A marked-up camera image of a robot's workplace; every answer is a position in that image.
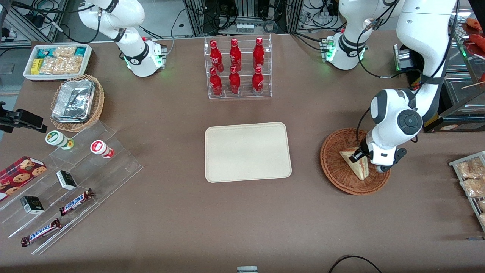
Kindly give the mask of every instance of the small black box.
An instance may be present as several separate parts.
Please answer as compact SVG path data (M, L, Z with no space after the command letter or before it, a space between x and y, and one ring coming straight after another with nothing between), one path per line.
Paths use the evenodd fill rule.
M35 196L24 195L20 198L20 202L22 203L25 212L29 214L41 214L44 212L44 207L42 207L39 198Z
M58 171L56 173L57 179L59 180L59 183L61 183L61 187L68 189L68 190L74 190L76 189L77 185L76 182L74 181L74 178L72 178L72 175L66 171Z

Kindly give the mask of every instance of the round wicker basket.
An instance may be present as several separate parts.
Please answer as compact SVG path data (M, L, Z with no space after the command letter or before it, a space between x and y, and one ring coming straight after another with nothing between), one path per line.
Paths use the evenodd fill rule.
M367 132L359 130L359 139ZM327 137L320 150L320 163L327 178L339 189L353 194L371 194L382 188L389 179L390 171L377 172L375 165L369 164L369 176L361 181L343 160L340 151L356 146L356 129L345 128Z
M101 112L103 111L103 103L104 103L103 87L101 86L101 84L99 84L99 81L91 75L77 76L67 81L71 82L71 81L80 81L80 80L90 80L96 84L96 90L93 98L93 106L91 106L91 117L85 123L60 123L50 118L50 121L52 122L52 124L54 124L54 127L56 127L59 130L77 133L83 129L93 126L94 123L99 119L99 116L101 116ZM56 105L56 102L57 102L57 96L59 95L59 91L61 90L61 87L62 85L59 86L59 88L57 89L57 92L54 95L54 99L50 104L51 111L54 110L54 106Z

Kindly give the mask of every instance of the cookie image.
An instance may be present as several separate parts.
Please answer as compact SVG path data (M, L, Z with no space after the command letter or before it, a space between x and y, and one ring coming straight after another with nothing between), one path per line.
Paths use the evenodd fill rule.
M14 192L16 192L18 189L20 189L21 187L13 187L13 188L10 188L8 189L5 194L6 195L12 195Z
M20 168L21 169L24 169L26 171L30 171L32 169L32 167L34 167L34 166L35 166L35 164L32 161L28 160L28 159L25 159L20 164Z
M35 170L32 171L32 175L35 175L35 176L38 176L40 175L41 173L45 172L47 170L46 167L38 167L36 168Z
M14 182L15 183L22 183L22 182L25 182L27 181L27 179L30 178L30 174L28 173L21 173L21 174L18 174L14 177Z

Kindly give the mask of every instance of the coca-cola bottle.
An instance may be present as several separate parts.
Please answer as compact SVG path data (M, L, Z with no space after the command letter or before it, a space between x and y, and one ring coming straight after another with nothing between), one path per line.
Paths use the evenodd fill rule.
M220 97L222 96L222 82L221 78L219 75L217 75L217 71L215 68L210 68L210 87L212 88L212 92L214 93L214 96Z
M229 75L229 82L231 84L231 92L234 95L238 95L241 91L241 77L238 74L238 70L235 66L231 66L231 74Z
M261 74L261 67L258 66L254 69L253 75L253 94L255 96L261 95L263 92L263 75Z
M224 71L224 65L222 64L222 54L217 48L217 42L215 40L210 41L210 62L212 66L217 69L217 72L222 73Z
M231 57L231 65L235 66L237 71L241 71L243 68L243 59L236 38L231 39L231 51L229 52L229 56Z
M263 38L258 37L256 38L256 46L254 47L253 51L253 66L254 69L260 66L262 67L264 64L264 47L263 47Z

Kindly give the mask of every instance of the table surface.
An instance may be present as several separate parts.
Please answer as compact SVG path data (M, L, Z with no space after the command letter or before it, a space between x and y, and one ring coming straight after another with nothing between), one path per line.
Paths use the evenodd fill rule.
M273 38L273 97L210 101L203 39L176 40L166 69L137 78L114 43L92 44L89 74L103 85L101 120L144 165L136 176L40 256L0 235L0 272L326 272L361 255L383 272L483 272L485 242L448 162L485 150L483 133L421 134L388 183L368 196L335 188L319 161L333 131L355 127L382 88L361 67L338 70L290 35ZM394 31L377 31L364 64L391 74ZM58 82L25 81L16 108L44 117ZM288 130L292 175L211 184L204 177L208 127L275 122ZM371 129L366 117L362 129ZM0 169L23 155L44 158L44 135L15 129L0 143ZM346 260L334 272L373 272Z

